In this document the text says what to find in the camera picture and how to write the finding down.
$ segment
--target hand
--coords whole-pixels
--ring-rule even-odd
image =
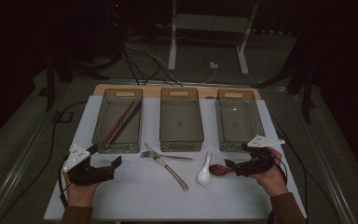
[[[92,184],[88,186],[78,186],[71,183],[69,180],[68,173],[63,172],[66,186],[71,185],[67,188],[66,192],[68,195],[68,205],[78,207],[91,207],[94,199],[96,189],[101,183]]]
[[[267,149],[274,156],[274,162],[280,166],[282,154],[272,147],[267,147]],[[251,177],[253,177],[271,197],[288,192],[286,183],[284,181],[284,176],[282,176],[281,171],[275,165],[273,165],[271,169],[269,169],[264,174],[251,175]]]

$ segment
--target wooden chopstick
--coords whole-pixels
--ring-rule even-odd
[[[132,101],[129,106],[127,107],[126,111],[120,116],[120,118],[117,120],[115,125],[112,127],[112,129],[109,131],[109,133],[106,135],[106,137],[103,139],[102,143],[105,145],[109,139],[112,137],[112,135],[115,133],[116,129],[120,126],[120,124],[123,122],[124,118],[127,117],[127,115],[130,113],[131,109],[133,108],[133,105],[135,104],[134,101]]]
[[[118,136],[121,134],[121,132],[123,132],[123,130],[126,128],[126,126],[130,123],[130,121],[132,120],[132,118],[136,115],[136,113],[139,111],[139,109],[141,109],[141,105],[142,105],[142,101],[140,101],[135,108],[133,108],[133,110],[131,111],[131,113],[129,114],[129,116],[126,118],[126,120],[123,122],[123,125],[121,125],[120,129],[117,131],[117,133],[115,134],[115,136],[113,136],[112,140],[110,140],[110,143],[114,143],[116,141],[116,139],[118,138]]]

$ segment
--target cable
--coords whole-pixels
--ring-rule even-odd
[[[138,52],[138,51],[134,51],[134,52],[128,51],[128,53],[134,54],[134,55],[138,55],[138,56],[141,56],[141,57],[145,57],[145,58],[147,58],[147,59],[149,59],[149,60],[152,60],[153,62],[156,63],[156,65],[157,65],[157,70],[156,70],[156,72],[154,72],[153,75],[151,75],[151,76],[148,76],[147,74],[145,74],[144,72],[142,72],[141,69],[138,67],[138,65],[136,65],[136,63],[133,63],[133,65],[137,68],[137,70],[138,70],[138,72],[140,73],[140,75],[144,78],[144,84],[143,84],[143,85],[146,85],[147,81],[148,81],[150,78],[153,78],[153,77],[155,77],[155,76],[158,74],[158,72],[159,72],[161,66],[158,64],[158,62],[156,61],[156,59],[151,58],[151,57],[149,57],[149,56],[145,56],[144,54],[142,54],[142,53],[140,53],[140,52]]]
[[[322,189],[321,185],[316,181],[316,179],[313,177],[313,175],[310,173],[310,171],[305,167],[304,162],[301,160],[301,158],[298,156],[298,154],[295,151],[295,148],[293,147],[292,143],[290,142],[289,138],[287,137],[285,131],[283,130],[281,124],[271,115],[273,121],[278,125],[279,129],[282,131],[283,136],[278,133],[278,135],[286,142],[287,146],[289,146],[289,148],[292,150],[292,152],[295,154],[297,160],[299,161],[299,163],[301,164],[301,167],[303,169],[304,172],[304,182],[305,182],[305,210],[306,213],[308,213],[308,181],[307,181],[307,175],[313,180],[313,182],[316,184],[316,186],[318,187],[318,189],[321,191],[321,193],[324,195],[325,199],[330,203],[331,207],[333,208],[337,220],[339,222],[339,215],[337,212],[336,207],[333,205],[333,203],[331,202],[331,200],[329,199],[329,197],[327,196],[327,194],[324,192],[324,190]]]
[[[130,63],[129,56],[127,55],[127,52],[126,52],[125,50],[123,50],[123,53],[124,53],[124,55],[126,56],[127,63],[129,64],[129,67],[130,67],[130,70],[131,70],[131,73],[132,73],[133,78],[135,78],[136,83],[137,83],[138,85],[140,85],[140,84],[139,84],[139,81],[138,81],[138,78],[136,77],[135,73],[134,73],[133,70],[132,70],[132,66],[131,66],[131,63]]]
[[[283,165],[283,168],[284,168],[284,171],[283,169],[281,168],[280,165],[278,165],[277,163],[274,162],[274,166],[278,167],[283,175],[283,178],[284,178],[284,182],[287,183],[287,168],[286,168],[286,165],[277,157],[274,157],[274,159],[277,159],[278,161],[281,162],[281,164]]]
[[[142,70],[138,67],[138,65],[134,62],[130,62],[130,64],[132,64],[132,66],[134,66],[136,68],[136,70],[138,71],[139,75],[141,75],[141,77],[144,78],[144,83],[142,85],[146,85],[147,81],[150,79],[150,76],[148,76],[147,74],[145,74],[144,72],[142,72]],[[166,80],[163,80],[163,79],[160,79],[160,78],[153,78],[155,80],[158,80],[158,81],[161,81],[161,82],[164,82],[165,84],[167,85],[170,85],[170,86],[173,86],[173,84],[167,82]]]
[[[212,76],[209,80],[204,81],[204,82],[201,82],[200,84],[208,83],[208,82],[210,82],[210,81],[214,80],[214,78],[216,77],[217,68],[214,68],[213,70],[214,70],[214,72],[213,72],[213,76]]]
[[[71,187],[73,183],[71,182],[63,191],[66,191],[67,189],[69,189],[69,187]]]
[[[121,59],[122,61],[128,63],[130,66],[133,66],[135,67],[136,71],[138,72],[138,74],[142,77],[143,79],[143,83],[145,83],[145,79],[148,77],[147,74],[145,74],[144,72],[142,72],[142,70],[139,68],[139,66],[134,63],[134,62],[131,62],[131,61],[127,61],[126,59]]]
[[[161,67],[161,65],[160,65],[159,62],[158,62],[158,61],[160,61],[161,63],[163,63],[163,64],[165,65],[165,68],[168,70],[168,65],[167,65],[165,62],[163,62],[159,57],[154,56],[154,55],[149,54],[149,53],[146,53],[146,52],[142,52],[142,51],[140,51],[140,50],[138,50],[138,49],[134,49],[134,48],[130,47],[130,45],[126,44],[126,43],[124,43],[124,44],[125,44],[125,46],[127,46],[127,47],[124,48],[124,49],[132,50],[132,51],[134,51],[134,52],[139,53],[139,55],[144,56],[144,57],[146,57],[146,58],[152,60],[153,62],[155,62],[159,67]],[[176,83],[176,84],[179,85],[179,86],[183,86],[182,84],[180,84],[180,81],[178,81],[177,79],[175,79],[175,78],[172,76],[172,74],[171,74],[171,72],[170,72],[169,70],[168,70],[168,74],[167,74],[167,72],[165,71],[165,69],[161,69],[161,71],[165,74],[165,76],[166,76],[168,79],[170,79],[171,81],[173,81],[174,83]]]
[[[36,182],[36,180],[42,175],[42,173],[46,170],[48,164],[50,163],[51,157],[52,157],[52,153],[53,153],[53,147],[54,147],[54,135],[55,135],[55,130],[57,127],[57,123],[59,118],[62,117],[62,115],[72,106],[75,105],[80,105],[80,104],[85,104],[86,101],[82,101],[82,102],[78,102],[72,105],[67,106],[55,119],[54,121],[54,126],[53,126],[53,132],[52,132],[52,136],[51,136],[51,144],[50,144],[50,149],[49,149],[49,153],[48,153],[48,159],[46,160],[44,166],[42,167],[42,169],[39,171],[39,173],[36,175],[36,177],[31,181],[31,183],[22,191],[22,193],[13,201],[13,203],[7,207],[7,209],[5,210],[5,212],[0,216],[0,223],[2,222],[2,220],[5,218],[5,216],[7,215],[7,213],[10,211],[10,209],[21,199],[21,197],[28,191],[28,189]]]
[[[69,186],[72,184],[72,183],[71,183],[70,185],[68,185],[68,187],[66,187],[65,189],[62,187],[62,178],[61,178],[61,175],[62,175],[62,167],[63,167],[63,165],[65,164],[65,161],[68,160],[68,157],[69,157],[69,152],[68,152],[68,154],[66,154],[66,155],[62,158],[62,160],[61,160],[61,162],[60,162],[60,165],[58,166],[58,174],[57,174],[57,177],[58,177],[58,178],[57,178],[57,179],[58,179],[58,187],[59,187],[59,189],[60,189],[60,199],[61,199],[61,202],[62,202],[62,204],[63,204],[64,207],[68,206],[68,201],[66,200],[65,195],[64,195],[63,193],[64,193],[65,190],[68,189]]]

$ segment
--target black cable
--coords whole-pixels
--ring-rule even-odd
[[[139,53],[139,52],[137,52],[137,51],[135,51],[135,52],[127,52],[127,53],[135,54],[135,55],[138,55],[138,56],[141,56],[141,57],[145,57],[144,54],[141,54],[141,53]],[[147,74],[143,73],[143,72],[141,71],[141,69],[139,69],[138,65],[136,65],[136,63],[133,63],[133,64],[135,65],[135,67],[137,68],[138,72],[139,72],[139,73],[142,73],[145,77],[147,77],[147,79],[144,80],[144,85],[146,85],[146,83],[147,83],[147,81],[148,81],[149,79],[155,77],[155,76],[158,74],[158,72],[159,72],[159,70],[160,70],[160,68],[161,68],[161,66],[159,65],[159,63],[157,62],[157,60],[156,60],[155,58],[152,58],[152,57],[146,57],[146,58],[149,59],[149,60],[154,61],[154,62],[156,63],[156,65],[157,65],[157,70],[156,70],[156,72],[154,72],[153,75],[151,75],[151,76],[148,76]]]
[[[286,165],[279,158],[274,157],[274,159],[277,159],[283,165],[284,171],[283,171],[283,169],[282,169],[282,167],[280,165],[278,165],[277,163],[274,162],[274,166],[276,166],[280,170],[281,174],[283,175],[284,182],[287,183],[287,168],[286,168]]]
[[[60,199],[61,199],[61,202],[62,202],[62,204],[63,204],[64,207],[68,206],[68,201],[67,201],[66,198],[65,198],[64,192],[65,192],[65,189],[67,189],[69,186],[68,186],[67,188],[63,189],[63,187],[62,187],[62,178],[61,178],[61,175],[62,175],[62,167],[63,167],[63,165],[65,164],[65,161],[68,160],[68,157],[69,157],[69,153],[66,154],[66,155],[62,158],[62,160],[61,160],[61,162],[60,162],[60,165],[58,166],[58,173],[57,173],[58,187],[59,187],[59,189],[60,189]]]
[[[97,72],[102,72],[108,68],[111,68],[113,65],[115,65],[117,63],[117,60],[120,59],[120,54],[109,54],[106,56],[109,61],[106,63],[101,63],[101,64],[97,64],[97,65],[87,65],[90,69],[93,69]]]
[[[36,177],[31,181],[31,183],[22,191],[22,193],[13,201],[13,203],[7,207],[7,209],[5,210],[5,212],[0,216],[0,223],[2,222],[2,220],[5,218],[5,216],[7,215],[8,211],[10,211],[10,209],[20,200],[20,198],[28,191],[28,189],[36,182],[36,180],[42,175],[42,173],[46,170],[48,164],[50,163],[51,157],[52,157],[52,153],[53,153],[53,147],[54,147],[54,135],[55,135],[55,130],[57,127],[57,123],[59,118],[62,117],[62,115],[66,112],[66,110],[68,110],[69,108],[71,108],[72,106],[75,105],[80,105],[80,104],[85,104],[86,101],[82,101],[82,102],[78,102],[72,105],[67,106],[55,119],[54,121],[54,127],[53,127],[53,132],[52,132],[52,136],[51,136],[51,143],[50,143],[50,149],[49,149],[49,153],[48,153],[48,159],[46,160],[46,163],[44,164],[44,166],[42,167],[42,169],[39,171],[39,173],[36,175]]]
[[[298,154],[295,151],[295,148],[293,147],[292,143],[290,142],[289,138],[287,137],[286,133],[284,132],[281,124],[271,115],[272,119],[275,121],[275,123],[278,125],[279,129],[282,131],[284,137],[278,133],[278,135],[286,142],[286,144],[289,146],[289,148],[293,151],[293,153],[295,154],[296,158],[298,159],[298,161],[301,164],[301,167],[303,169],[304,172],[304,181],[305,181],[305,202],[306,202],[306,213],[308,213],[308,182],[307,182],[307,175],[313,180],[313,182],[316,184],[316,186],[318,187],[318,189],[321,191],[321,193],[324,195],[325,199],[330,203],[330,205],[332,206],[337,220],[339,222],[339,215],[337,212],[336,207],[333,205],[333,202],[331,202],[331,200],[329,199],[328,195],[324,192],[324,190],[322,189],[321,185],[316,181],[316,179],[313,177],[313,175],[310,173],[310,171],[305,167],[304,162],[301,160],[301,158],[298,156]]]
[[[138,85],[140,85],[140,84],[139,84],[139,81],[138,81],[138,78],[136,77],[135,73],[134,73],[133,70],[132,70],[132,66],[131,66],[131,64],[130,64],[130,59],[129,59],[129,56],[127,55],[127,52],[126,52],[125,50],[122,50],[122,51],[123,51],[123,53],[124,53],[124,56],[125,56],[126,59],[127,59],[127,63],[129,64],[129,67],[130,67],[130,70],[131,70],[131,73],[132,73],[133,78],[135,78],[136,83],[137,83]]]
[[[69,187],[71,187],[73,183],[71,182],[63,191],[66,191],[67,189],[69,189]]]
[[[147,74],[141,71],[141,69],[138,67],[138,65],[135,62],[127,61],[127,59],[121,59],[123,62],[128,63],[130,66],[135,67],[136,71],[138,71],[138,74],[142,77],[142,79],[145,82],[145,78],[148,77]]]
[[[144,84],[143,84],[143,85],[146,85],[146,82],[148,81],[148,79],[150,79],[150,76],[148,76],[147,74],[145,74],[144,72],[142,72],[142,70],[138,67],[138,65],[137,65],[136,63],[130,62],[130,64],[132,64],[132,66],[134,66],[134,67],[136,68],[136,70],[138,71],[139,75],[141,75],[141,77],[143,77],[143,78],[147,77],[147,80],[144,81]],[[155,78],[155,77],[154,77],[153,79],[155,79],[155,80],[157,80],[157,81],[164,82],[164,83],[167,84],[167,85],[173,86],[173,84],[167,82],[166,80],[163,80],[163,79],[160,79],[160,78]]]
[[[170,77],[170,76],[167,74],[167,72],[166,72],[165,69],[161,66],[161,64],[158,62],[158,60],[156,59],[155,56],[153,56],[153,55],[151,55],[151,54],[149,54],[149,53],[146,53],[146,52],[142,52],[142,51],[140,51],[140,50],[138,50],[138,49],[125,48],[125,47],[124,47],[124,49],[132,50],[132,51],[138,52],[138,53],[140,53],[140,54],[143,54],[146,58],[148,58],[148,59],[154,61],[158,66],[160,66],[160,67],[162,68],[161,71],[164,73],[164,75],[165,75],[169,80],[173,81],[174,83],[176,83],[176,84],[179,85],[179,86],[183,86],[183,85],[180,84],[177,80],[175,80],[174,78]]]

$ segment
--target white spoon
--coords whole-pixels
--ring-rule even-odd
[[[211,162],[212,152],[206,154],[205,165],[202,167],[197,179],[201,185],[207,185],[211,182],[211,174],[209,173],[209,163]]]

